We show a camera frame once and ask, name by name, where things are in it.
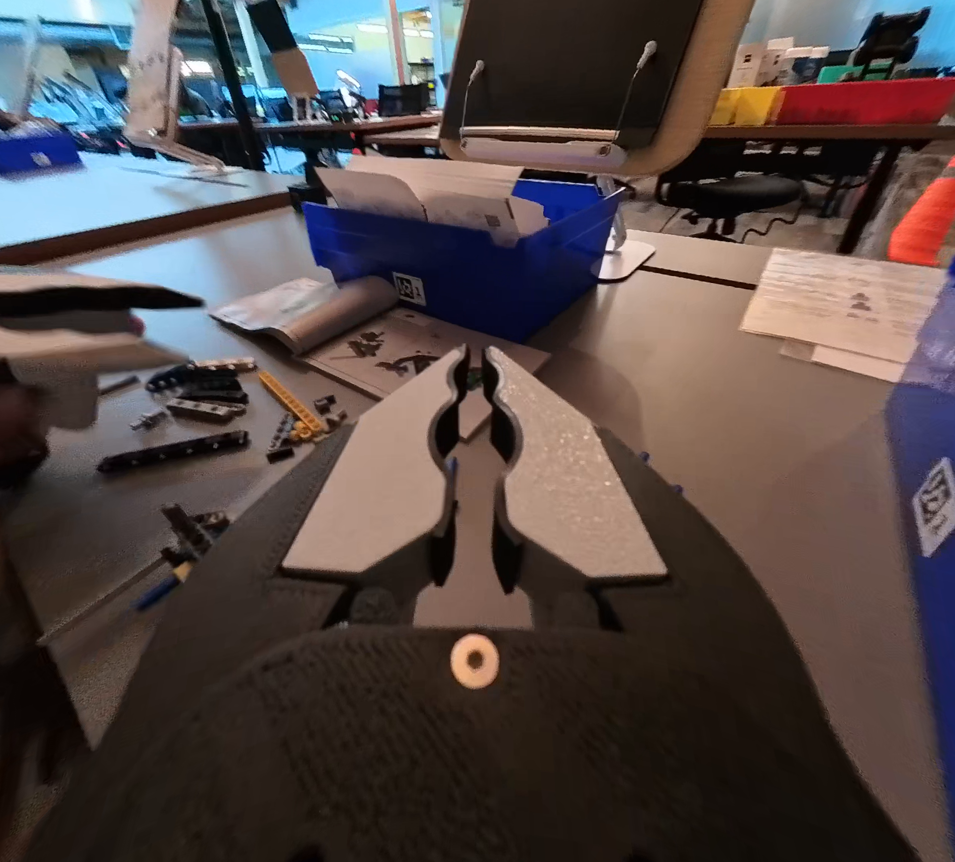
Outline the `yellow blue lego gear assembly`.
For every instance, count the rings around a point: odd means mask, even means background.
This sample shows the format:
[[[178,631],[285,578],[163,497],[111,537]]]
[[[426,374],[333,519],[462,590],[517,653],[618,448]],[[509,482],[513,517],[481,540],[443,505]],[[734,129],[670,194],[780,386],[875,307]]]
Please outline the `yellow blue lego gear assembly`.
[[[170,573],[132,604],[137,613],[156,606],[184,584],[200,558],[211,550],[232,523],[223,510],[193,514],[177,503],[164,505],[161,513],[177,541],[175,545],[161,549],[161,560]]]

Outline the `black curved lego panel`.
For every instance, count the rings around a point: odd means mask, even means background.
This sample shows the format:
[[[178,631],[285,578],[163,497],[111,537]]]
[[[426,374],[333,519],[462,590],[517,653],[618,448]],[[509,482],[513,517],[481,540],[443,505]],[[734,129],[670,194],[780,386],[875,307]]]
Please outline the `black curved lego panel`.
[[[191,394],[194,392],[212,392],[218,394],[239,393],[243,388],[239,382],[242,374],[197,374],[190,372],[186,365],[189,362],[167,368],[150,377],[144,389],[152,394]]]

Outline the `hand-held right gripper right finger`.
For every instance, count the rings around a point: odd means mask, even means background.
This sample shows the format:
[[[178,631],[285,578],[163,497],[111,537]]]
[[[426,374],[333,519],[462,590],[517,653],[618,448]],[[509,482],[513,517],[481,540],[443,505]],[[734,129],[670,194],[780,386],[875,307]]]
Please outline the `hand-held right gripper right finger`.
[[[482,357],[503,463],[492,556],[503,590],[657,584],[666,564],[591,420],[503,350]]]

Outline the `open lego instruction booklet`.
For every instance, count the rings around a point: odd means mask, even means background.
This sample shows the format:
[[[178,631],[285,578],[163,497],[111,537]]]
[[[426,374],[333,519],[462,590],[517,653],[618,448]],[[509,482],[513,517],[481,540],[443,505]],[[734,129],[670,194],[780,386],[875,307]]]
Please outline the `open lego instruction booklet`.
[[[268,334],[301,363],[372,398],[385,399],[460,345],[470,353],[460,436],[468,441],[488,420],[482,354],[494,346],[538,373],[550,354],[427,316],[401,304],[392,285],[364,277],[338,285],[326,268],[316,279],[283,283],[210,310],[246,334]]]

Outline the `yellow plastic bins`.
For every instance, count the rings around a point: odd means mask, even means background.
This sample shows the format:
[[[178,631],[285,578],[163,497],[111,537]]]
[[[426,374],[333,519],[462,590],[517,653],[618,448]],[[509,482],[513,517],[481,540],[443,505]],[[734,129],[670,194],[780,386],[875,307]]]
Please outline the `yellow plastic bins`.
[[[773,125],[785,97],[780,86],[723,89],[710,116],[710,127]]]

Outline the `white cardboard boxes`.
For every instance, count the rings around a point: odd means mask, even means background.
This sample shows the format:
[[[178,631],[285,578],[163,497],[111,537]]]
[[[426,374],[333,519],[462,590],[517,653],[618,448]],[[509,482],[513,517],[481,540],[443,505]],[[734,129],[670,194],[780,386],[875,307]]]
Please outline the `white cardboard boxes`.
[[[773,88],[814,84],[830,48],[795,46],[793,38],[777,38],[737,47],[726,89]]]

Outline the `person's left hand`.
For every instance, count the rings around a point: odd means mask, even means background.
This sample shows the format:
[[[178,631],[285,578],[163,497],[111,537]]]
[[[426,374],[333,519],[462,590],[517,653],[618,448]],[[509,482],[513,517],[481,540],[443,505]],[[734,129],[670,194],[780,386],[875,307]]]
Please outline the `person's left hand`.
[[[48,426],[40,391],[1,384],[1,489],[24,485],[49,456]]]

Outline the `orange fabric object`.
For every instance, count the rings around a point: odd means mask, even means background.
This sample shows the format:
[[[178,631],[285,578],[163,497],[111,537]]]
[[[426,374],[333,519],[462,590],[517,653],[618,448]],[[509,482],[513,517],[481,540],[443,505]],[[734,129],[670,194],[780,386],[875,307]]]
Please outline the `orange fabric object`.
[[[954,222],[954,159],[916,200],[889,239],[888,261],[939,266],[939,256]]]

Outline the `printed paper sheets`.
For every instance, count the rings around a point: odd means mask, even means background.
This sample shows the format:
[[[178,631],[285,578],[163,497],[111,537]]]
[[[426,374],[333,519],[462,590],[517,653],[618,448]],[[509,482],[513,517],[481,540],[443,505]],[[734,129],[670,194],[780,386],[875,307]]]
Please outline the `printed paper sheets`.
[[[946,278],[935,268],[775,249],[739,330],[780,340],[785,357],[894,385]]]

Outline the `black pole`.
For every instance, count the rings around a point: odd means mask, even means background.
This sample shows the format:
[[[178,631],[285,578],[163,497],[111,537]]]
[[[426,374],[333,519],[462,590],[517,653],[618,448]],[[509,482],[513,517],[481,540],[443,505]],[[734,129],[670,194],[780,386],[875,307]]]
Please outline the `black pole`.
[[[224,83],[229,92],[241,149],[245,157],[245,167],[256,172],[263,172],[265,162],[261,142],[258,139],[245,102],[241,78],[238,74],[219,2],[218,0],[199,0],[199,2],[207,21]]]

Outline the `blue plastic bin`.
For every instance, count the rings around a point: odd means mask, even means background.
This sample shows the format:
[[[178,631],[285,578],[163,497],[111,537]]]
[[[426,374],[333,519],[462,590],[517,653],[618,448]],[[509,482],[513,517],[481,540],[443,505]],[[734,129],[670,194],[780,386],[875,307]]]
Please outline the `blue plastic bin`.
[[[524,343],[598,283],[626,189],[523,179],[516,197],[547,225],[513,247],[486,232],[305,202],[314,260],[339,283],[375,276],[432,318]]]
[[[886,408],[939,750],[954,765],[954,266]]]
[[[27,176],[82,166],[73,137],[66,131],[36,128],[1,134],[1,176]]]

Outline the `background desk with monitors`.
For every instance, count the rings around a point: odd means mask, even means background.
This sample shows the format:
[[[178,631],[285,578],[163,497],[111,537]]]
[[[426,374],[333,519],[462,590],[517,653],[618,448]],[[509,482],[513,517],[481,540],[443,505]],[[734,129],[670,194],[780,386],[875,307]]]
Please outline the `background desk with monitors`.
[[[433,111],[348,121],[261,121],[253,123],[253,133],[261,151],[266,148],[294,150],[302,152],[309,166],[327,166],[328,159],[337,157],[339,152],[352,153],[357,149],[363,153],[366,146],[387,141],[388,136],[397,136],[395,141],[400,145],[411,145],[409,139],[402,138],[405,132],[440,128],[441,119],[441,111]],[[178,132],[179,140],[190,147],[216,142],[213,152],[221,152],[224,158],[237,158],[243,146],[236,119],[181,122]]]

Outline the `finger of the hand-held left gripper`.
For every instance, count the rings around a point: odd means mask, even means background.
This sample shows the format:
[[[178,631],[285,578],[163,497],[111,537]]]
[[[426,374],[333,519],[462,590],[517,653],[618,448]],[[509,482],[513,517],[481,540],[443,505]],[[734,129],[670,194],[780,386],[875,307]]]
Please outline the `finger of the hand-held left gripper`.
[[[73,311],[169,310],[202,308],[205,301],[164,286],[152,284],[54,284],[2,285],[1,317],[49,317]]]
[[[187,360],[185,353],[148,339],[132,311],[3,317],[1,355],[14,367],[86,370],[141,370]]]

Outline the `cardboard-coloured book stand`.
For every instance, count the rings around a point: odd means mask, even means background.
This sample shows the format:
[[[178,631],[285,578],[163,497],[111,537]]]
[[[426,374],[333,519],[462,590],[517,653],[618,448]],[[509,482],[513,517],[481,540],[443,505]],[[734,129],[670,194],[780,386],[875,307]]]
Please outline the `cardboard-coloured book stand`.
[[[193,177],[223,176],[230,167],[178,140],[184,57],[172,37],[180,1],[139,0],[126,62],[123,133],[137,148],[151,149],[190,165],[197,170]]]

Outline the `black office chair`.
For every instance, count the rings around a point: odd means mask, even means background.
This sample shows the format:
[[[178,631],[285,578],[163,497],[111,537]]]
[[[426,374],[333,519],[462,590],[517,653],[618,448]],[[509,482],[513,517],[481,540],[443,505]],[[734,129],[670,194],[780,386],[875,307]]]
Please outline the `black office chair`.
[[[740,215],[782,208],[802,199],[802,183],[784,176],[751,174],[712,180],[657,180],[657,204],[683,211],[692,224],[708,221],[707,229],[692,238],[734,243]]]
[[[877,63],[888,63],[886,77],[900,64],[909,63],[920,43],[919,33],[929,19],[932,8],[887,14],[877,12],[869,21],[859,44],[853,51],[852,66],[858,71],[855,80],[866,80]]]

